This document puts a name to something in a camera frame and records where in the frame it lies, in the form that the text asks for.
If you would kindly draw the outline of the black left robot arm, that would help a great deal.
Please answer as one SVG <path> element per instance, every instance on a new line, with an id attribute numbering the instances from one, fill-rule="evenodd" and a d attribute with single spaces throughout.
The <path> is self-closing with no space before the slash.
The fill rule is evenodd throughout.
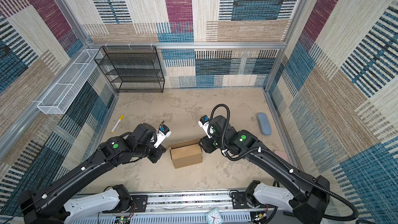
<path id="1" fill-rule="evenodd" d="M 123 185 L 115 185 L 96 195 L 74 196 L 92 181 L 122 165 L 148 158 L 157 163 L 166 152 L 162 142 L 171 131 L 166 125 L 158 129 L 142 123 L 134 131 L 109 138 L 82 164 L 37 190 L 19 196 L 26 224 L 71 224 L 95 213 L 130 213 L 136 208 L 131 194 Z"/>

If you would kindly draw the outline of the pink flat case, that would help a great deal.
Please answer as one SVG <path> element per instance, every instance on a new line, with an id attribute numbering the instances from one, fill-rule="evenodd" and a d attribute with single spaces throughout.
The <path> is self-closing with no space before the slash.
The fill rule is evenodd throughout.
<path id="1" fill-rule="evenodd" d="M 279 157 L 281 157 L 282 159 L 284 159 L 286 162 L 288 162 L 288 163 L 290 162 L 289 157 L 288 157 L 288 154 L 287 154 L 285 151 L 282 151 L 282 150 L 275 150 L 274 153 L 275 153 L 277 156 L 279 156 Z"/>

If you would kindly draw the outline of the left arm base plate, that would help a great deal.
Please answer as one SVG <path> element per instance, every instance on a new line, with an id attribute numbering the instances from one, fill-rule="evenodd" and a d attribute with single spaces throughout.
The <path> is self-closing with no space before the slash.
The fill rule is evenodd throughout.
<path id="1" fill-rule="evenodd" d="M 132 195 L 132 203 L 126 211 L 129 214 L 144 213 L 147 208 L 148 195 Z"/>

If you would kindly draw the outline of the brown cardboard box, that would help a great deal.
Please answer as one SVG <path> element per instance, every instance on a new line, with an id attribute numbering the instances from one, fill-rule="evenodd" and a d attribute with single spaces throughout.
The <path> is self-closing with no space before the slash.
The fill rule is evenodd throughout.
<path id="1" fill-rule="evenodd" d="M 171 160 L 175 169 L 203 162 L 203 152 L 199 141 L 199 139 L 196 139 L 170 147 Z"/>

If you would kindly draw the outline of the small teal alarm clock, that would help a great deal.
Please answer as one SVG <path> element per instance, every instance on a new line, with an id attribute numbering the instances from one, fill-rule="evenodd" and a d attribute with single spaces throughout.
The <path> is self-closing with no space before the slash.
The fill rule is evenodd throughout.
<path id="1" fill-rule="evenodd" d="M 208 224 L 223 224 L 224 223 L 221 213 L 219 212 L 219 210 L 217 208 L 208 212 L 206 214 L 205 218 L 206 218 L 206 221 Z"/>

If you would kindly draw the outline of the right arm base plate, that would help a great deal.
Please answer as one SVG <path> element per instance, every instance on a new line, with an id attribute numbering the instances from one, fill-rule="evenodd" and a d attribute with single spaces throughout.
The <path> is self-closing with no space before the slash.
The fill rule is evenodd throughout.
<path id="1" fill-rule="evenodd" d="M 253 206 L 248 204 L 244 192 L 240 192 L 238 190 L 231 190 L 229 191 L 229 196 L 232 199 L 233 209 L 254 208 Z"/>

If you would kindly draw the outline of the blue-grey glasses case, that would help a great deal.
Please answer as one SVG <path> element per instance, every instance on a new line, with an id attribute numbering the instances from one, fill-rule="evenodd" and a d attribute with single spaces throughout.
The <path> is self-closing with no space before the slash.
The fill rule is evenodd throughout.
<path id="1" fill-rule="evenodd" d="M 271 124 L 265 113 L 257 113 L 260 131 L 263 135 L 269 136 L 272 134 Z"/>

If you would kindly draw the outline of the yellow-capped white marker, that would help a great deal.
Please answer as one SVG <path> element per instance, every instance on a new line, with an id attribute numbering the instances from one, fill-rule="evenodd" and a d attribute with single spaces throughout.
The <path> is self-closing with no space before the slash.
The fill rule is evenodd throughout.
<path id="1" fill-rule="evenodd" d="M 117 122 L 115 123 L 114 127 L 111 130 L 111 134 L 113 134 L 115 132 L 115 130 L 117 129 L 119 123 L 123 120 L 124 116 L 121 115 L 120 118 L 117 120 Z"/>

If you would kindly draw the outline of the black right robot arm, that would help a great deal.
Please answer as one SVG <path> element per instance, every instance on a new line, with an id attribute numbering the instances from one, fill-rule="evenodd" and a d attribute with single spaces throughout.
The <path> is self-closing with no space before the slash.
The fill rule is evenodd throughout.
<path id="1" fill-rule="evenodd" d="M 246 188 L 247 205 L 258 208 L 272 205 L 289 211 L 304 224 L 321 223 L 330 197 L 318 189 L 329 188 L 326 179 L 301 172 L 298 168 L 268 149 L 256 136 L 246 130 L 237 132 L 223 116 L 202 116 L 198 122 L 206 135 L 200 146 L 206 153 L 216 149 L 231 161 L 246 159 L 271 175 L 284 188 L 254 180 Z"/>

